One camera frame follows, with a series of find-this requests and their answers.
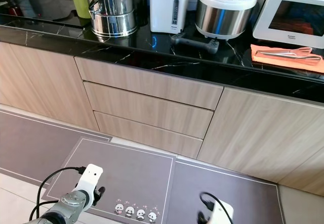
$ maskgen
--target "kitchen counter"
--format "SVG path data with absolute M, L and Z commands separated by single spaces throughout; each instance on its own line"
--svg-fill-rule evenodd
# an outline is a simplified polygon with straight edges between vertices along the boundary
M 47 0 L 71 3 L 71 0 Z M 32 4 L 45 6 L 46 3 Z M 187 38 L 208 42 L 197 32 L 195 14 L 187 14 Z M 167 73 L 209 83 L 261 91 L 324 103 L 324 77 L 305 70 L 270 66 L 253 62 L 250 44 L 297 48 L 287 44 L 267 43 L 252 38 L 248 28 L 240 37 L 220 41 L 217 54 L 187 46 L 172 46 L 170 37 L 151 33 L 148 24 L 124 38 L 97 38 L 87 25 L 64 25 L 36 19 L 0 15 L 0 41 L 94 60 Z M 324 55 L 324 50 L 313 53 Z

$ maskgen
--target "kitchen mat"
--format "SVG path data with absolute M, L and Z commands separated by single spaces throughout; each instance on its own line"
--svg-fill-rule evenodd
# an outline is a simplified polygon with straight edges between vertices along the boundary
M 167 223 L 197 224 L 199 211 L 210 217 L 199 199 L 200 192 L 209 192 L 231 205 L 234 223 L 285 224 L 277 184 L 180 159 L 176 160 Z
M 104 186 L 106 191 L 89 213 L 129 224 L 163 224 L 168 212 L 175 160 L 173 155 L 82 139 L 62 167 L 92 163 L 103 168 L 97 188 Z M 60 198 L 74 189 L 79 178 L 76 171 L 60 173 L 42 198 Z
M 0 172 L 40 185 L 83 138 L 112 137 L 0 110 Z

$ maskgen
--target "light wood grain panel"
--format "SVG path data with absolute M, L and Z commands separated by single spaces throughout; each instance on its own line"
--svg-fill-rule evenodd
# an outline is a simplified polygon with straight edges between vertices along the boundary
M 13 107 L 98 130 L 74 58 L 2 44 L 2 93 Z
M 84 82 L 93 110 L 204 138 L 213 112 L 92 82 Z
M 324 149 L 285 176 L 279 184 L 324 196 Z
M 95 111 L 100 131 L 116 137 L 163 149 L 183 156 L 197 157 L 202 140 L 147 124 Z
M 323 108 L 225 88 L 198 159 L 277 182 L 323 146 Z
M 223 87 L 76 57 L 83 80 L 215 110 Z

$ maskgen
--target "orange cloth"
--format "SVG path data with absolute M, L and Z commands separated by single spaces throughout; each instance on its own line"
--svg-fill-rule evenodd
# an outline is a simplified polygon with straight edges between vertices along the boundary
M 284 50 L 282 48 L 271 48 L 266 46 L 256 46 L 254 44 L 251 45 L 252 50 L 252 60 L 257 62 L 262 62 L 266 64 L 276 65 L 276 66 L 285 66 L 296 69 L 304 69 L 308 71 L 316 71 L 319 73 L 324 73 L 324 60 L 323 57 L 316 65 L 306 65 L 299 62 L 294 61 L 294 59 L 289 58 L 275 58 L 274 56 L 266 56 L 266 57 L 258 57 L 256 56 L 257 51 L 265 51 L 265 50 Z

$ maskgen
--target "cabinet drawer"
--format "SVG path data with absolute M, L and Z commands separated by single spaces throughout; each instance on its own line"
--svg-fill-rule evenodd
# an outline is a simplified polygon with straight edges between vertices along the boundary
M 84 82 L 95 111 L 204 138 L 213 112 L 92 82 Z
M 223 87 L 75 57 L 83 80 L 215 110 Z
M 95 111 L 103 133 L 196 158 L 202 140 Z

